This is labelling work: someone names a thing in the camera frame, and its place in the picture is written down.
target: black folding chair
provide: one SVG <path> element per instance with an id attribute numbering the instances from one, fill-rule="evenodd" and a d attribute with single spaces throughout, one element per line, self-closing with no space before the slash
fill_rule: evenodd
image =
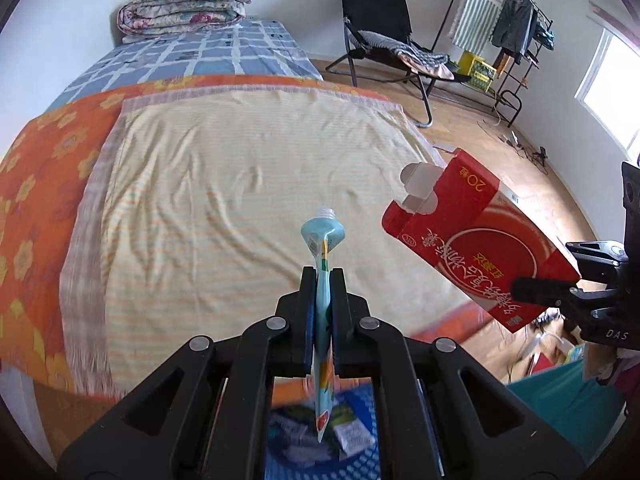
<path id="1" fill-rule="evenodd" d="M 420 90 L 429 118 L 429 121 L 426 123 L 417 122 L 416 125 L 419 128 L 429 128 L 433 124 L 433 115 L 429 106 L 428 96 L 437 80 L 464 83 L 471 79 L 469 76 L 456 73 L 454 73 L 455 79 L 453 80 L 417 74 L 411 72 L 404 63 L 393 56 L 387 49 L 371 47 L 365 50 L 357 45 L 355 45 L 355 48 L 351 48 L 349 33 L 361 45 L 368 45 L 367 41 L 364 40 L 358 31 L 370 30 L 393 38 L 394 40 L 413 45 L 425 52 L 431 52 L 431 50 L 420 46 L 411 39 L 411 21 L 409 19 L 406 0 L 342 0 L 342 13 L 344 15 L 344 45 L 347 53 L 336 59 L 331 65 L 327 66 L 325 70 L 331 74 L 351 75 L 351 81 L 354 86 L 358 86 L 357 78 L 371 79 L 382 83 L 406 83 L 410 81 Z M 345 59 L 349 61 L 350 72 L 332 70 L 334 66 L 343 62 Z M 353 63 L 354 59 L 370 59 L 386 66 L 397 68 L 398 70 L 404 70 L 406 75 L 396 79 L 380 79 L 372 76 L 357 75 Z M 426 89 L 422 82 L 423 77 L 430 80 Z"/>

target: red box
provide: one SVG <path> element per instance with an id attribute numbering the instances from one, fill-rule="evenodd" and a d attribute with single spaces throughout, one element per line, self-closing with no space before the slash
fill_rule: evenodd
<path id="1" fill-rule="evenodd" d="M 519 277 L 576 283 L 577 263 L 557 236 L 518 206 L 518 197 L 463 150 L 443 170 L 421 162 L 401 173 L 408 192 L 392 202 L 382 227 L 472 300 L 516 332 L 545 307 L 513 301 Z"/>

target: folded quilt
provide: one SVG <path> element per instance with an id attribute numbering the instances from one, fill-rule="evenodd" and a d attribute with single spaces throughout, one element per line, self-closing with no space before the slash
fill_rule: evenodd
<path id="1" fill-rule="evenodd" d="M 251 0 L 131 0 L 118 12 L 124 43 L 161 34 L 227 27 L 242 20 Z"/>
<path id="2" fill-rule="evenodd" d="M 364 50 L 371 48 L 383 48 L 396 56 L 400 61 L 405 63 L 407 67 L 414 72 L 424 73 L 437 78 L 453 79 L 453 74 L 445 66 L 449 61 L 447 54 L 438 52 L 425 52 L 412 44 L 403 43 L 387 36 L 383 36 L 377 32 L 370 30 L 359 30 L 358 33 L 367 42 L 361 44 L 354 36 L 350 34 L 351 43 Z"/>

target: teal cloth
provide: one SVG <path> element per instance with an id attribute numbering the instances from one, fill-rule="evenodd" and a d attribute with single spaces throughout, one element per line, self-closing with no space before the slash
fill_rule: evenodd
<path id="1" fill-rule="evenodd" d="M 590 462 L 625 403 L 613 386 L 582 379 L 582 360 L 508 385 L 530 410 L 552 426 Z"/>

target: chair seat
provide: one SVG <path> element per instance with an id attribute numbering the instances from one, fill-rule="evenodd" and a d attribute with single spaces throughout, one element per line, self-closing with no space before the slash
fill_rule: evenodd
<path id="1" fill-rule="evenodd" d="M 390 51 L 386 48 L 372 48 L 369 52 L 366 52 L 363 48 L 355 48 L 349 51 L 349 55 L 353 59 L 370 59 L 377 63 L 382 63 L 391 68 L 395 68 L 397 70 L 403 70 L 407 72 L 409 67 L 405 65 L 402 61 L 400 61 L 396 56 L 394 56 Z M 456 72 L 453 73 L 453 79 L 443 79 L 441 77 L 432 77 L 430 75 L 422 74 L 424 77 L 428 77 L 431 79 L 435 79 L 437 81 L 444 81 L 449 83 L 466 83 L 471 81 L 471 76 L 458 74 Z"/>

